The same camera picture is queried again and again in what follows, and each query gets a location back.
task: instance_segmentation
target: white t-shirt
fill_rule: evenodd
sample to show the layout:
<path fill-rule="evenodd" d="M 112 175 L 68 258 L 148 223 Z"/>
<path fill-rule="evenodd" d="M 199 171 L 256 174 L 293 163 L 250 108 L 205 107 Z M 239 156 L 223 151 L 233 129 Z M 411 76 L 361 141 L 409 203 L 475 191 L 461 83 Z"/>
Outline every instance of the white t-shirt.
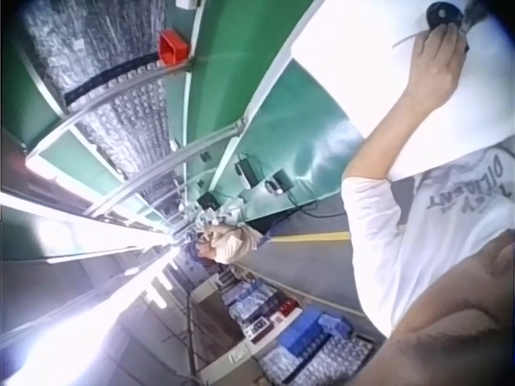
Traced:
<path fill-rule="evenodd" d="M 215 260 L 217 263 L 231 264 L 240 260 L 250 250 L 256 249 L 262 234 L 247 224 L 240 224 L 238 228 L 242 233 L 241 239 L 236 237 L 233 231 L 214 235 L 212 247 L 216 250 Z"/>
<path fill-rule="evenodd" d="M 390 182 L 342 182 L 357 293 L 386 337 L 436 279 L 515 228 L 512 149 L 510 138 L 417 176 L 405 227 Z"/>

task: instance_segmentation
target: gray floor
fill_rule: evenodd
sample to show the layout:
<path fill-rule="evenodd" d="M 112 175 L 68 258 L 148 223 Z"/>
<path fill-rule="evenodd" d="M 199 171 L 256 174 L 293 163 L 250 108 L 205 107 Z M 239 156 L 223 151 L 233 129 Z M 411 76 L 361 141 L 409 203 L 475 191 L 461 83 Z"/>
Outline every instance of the gray floor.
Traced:
<path fill-rule="evenodd" d="M 413 179 L 394 183 L 393 195 L 401 206 L 401 223 L 404 224 L 413 200 Z M 320 202 L 310 212 L 327 215 L 341 213 L 343 210 L 340 196 L 335 195 Z M 277 227 L 276 236 L 338 231 L 348 231 L 345 216 L 315 219 L 298 212 Z M 310 297 L 361 311 L 354 282 L 350 241 L 269 242 L 242 259 L 240 264 L 264 278 L 282 283 Z M 365 322 L 365 325 L 372 334 L 375 333 L 369 322 Z"/>

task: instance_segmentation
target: black circular object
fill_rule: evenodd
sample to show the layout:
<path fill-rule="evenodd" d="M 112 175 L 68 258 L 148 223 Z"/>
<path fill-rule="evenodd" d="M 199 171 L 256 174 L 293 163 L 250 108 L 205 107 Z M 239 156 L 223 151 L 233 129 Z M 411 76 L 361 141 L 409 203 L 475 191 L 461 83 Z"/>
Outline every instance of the black circular object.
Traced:
<path fill-rule="evenodd" d="M 430 31 L 433 31 L 441 24 L 451 23 L 454 23 L 458 28 L 461 28 L 464 14 L 457 6 L 454 6 L 449 2 L 434 2 L 427 8 L 426 20 Z"/>

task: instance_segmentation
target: worker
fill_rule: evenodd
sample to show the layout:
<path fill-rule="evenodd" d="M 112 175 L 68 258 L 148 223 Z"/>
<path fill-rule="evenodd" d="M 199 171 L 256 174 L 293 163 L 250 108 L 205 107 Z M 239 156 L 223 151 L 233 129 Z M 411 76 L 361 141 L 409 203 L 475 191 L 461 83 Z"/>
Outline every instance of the worker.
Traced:
<path fill-rule="evenodd" d="M 220 264 L 232 264 L 256 249 L 262 234 L 245 223 L 208 225 L 199 235 L 198 256 Z"/>
<path fill-rule="evenodd" d="M 415 176 L 404 228 L 387 179 L 410 136 L 457 89 L 466 46 L 454 24 L 418 34 L 404 93 L 344 172 L 358 297 L 389 338 L 356 385 L 478 384 L 474 376 L 492 373 L 472 348 L 513 328 L 513 138 Z M 487 348 L 498 369 L 503 345 Z M 456 360 L 470 382 L 440 381 Z"/>
<path fill-rule="evenodd" d="M 503 232 L 437 279 L 354 379 L 333 386 L 515 384 L 514 235 Z"/>

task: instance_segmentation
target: white sheet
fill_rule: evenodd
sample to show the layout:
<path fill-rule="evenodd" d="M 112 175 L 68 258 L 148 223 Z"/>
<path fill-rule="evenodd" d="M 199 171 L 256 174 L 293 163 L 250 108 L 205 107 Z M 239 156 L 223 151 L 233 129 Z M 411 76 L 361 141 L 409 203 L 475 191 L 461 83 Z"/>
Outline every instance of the white sheet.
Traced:
<path fill-rule="evenodd" d="M 451 1 L 460 9 L 465 0 Z M 427 28 L 428 0 L 326 0 L 292 47 L 306 68 L 368 137 L 402 93 L 413 40 Z M 416 175 L 515 132 L 515 54 L 493 18 L 468 34 L 470 52 L 455 95 L 409 140 L 390 172 Z"/>

